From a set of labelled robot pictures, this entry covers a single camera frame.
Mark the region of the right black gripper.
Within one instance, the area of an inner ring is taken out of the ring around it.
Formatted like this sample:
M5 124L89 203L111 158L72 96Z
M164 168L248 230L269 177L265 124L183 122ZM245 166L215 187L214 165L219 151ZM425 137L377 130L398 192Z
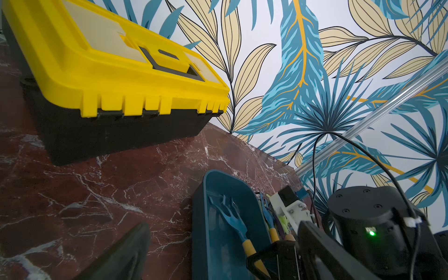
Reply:
M246 242L246 267L256 279L306 279L303 260L299 252L298 227L301 222L318 224L315 214L310 212L302 201L304 197L310 195L311 192L308 189L294 191L289 185L271 196L263 194L269 212L274 218L280 240L271 242L260 252L257 252L248 241Z

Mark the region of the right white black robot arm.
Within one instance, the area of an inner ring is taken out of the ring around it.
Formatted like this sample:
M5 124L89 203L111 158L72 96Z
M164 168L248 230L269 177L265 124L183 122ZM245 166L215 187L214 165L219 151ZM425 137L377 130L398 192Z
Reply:
M302 222L298 240L278 241L247 258L261 280L445 280L448 234L433 234L427 217L391 186L337 190L321 231Z

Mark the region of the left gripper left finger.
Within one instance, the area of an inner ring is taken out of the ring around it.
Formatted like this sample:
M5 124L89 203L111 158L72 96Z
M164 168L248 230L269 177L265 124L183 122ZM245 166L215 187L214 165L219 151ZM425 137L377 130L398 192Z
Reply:
M150 243L149 225L137 224L75 279L140 280L145 270Z

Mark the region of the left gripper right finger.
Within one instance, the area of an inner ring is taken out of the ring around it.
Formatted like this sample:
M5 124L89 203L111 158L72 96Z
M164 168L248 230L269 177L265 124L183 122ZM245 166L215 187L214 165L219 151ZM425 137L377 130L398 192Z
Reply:
M298 227L299 251L308 280L377 280L352 255L311 222Z

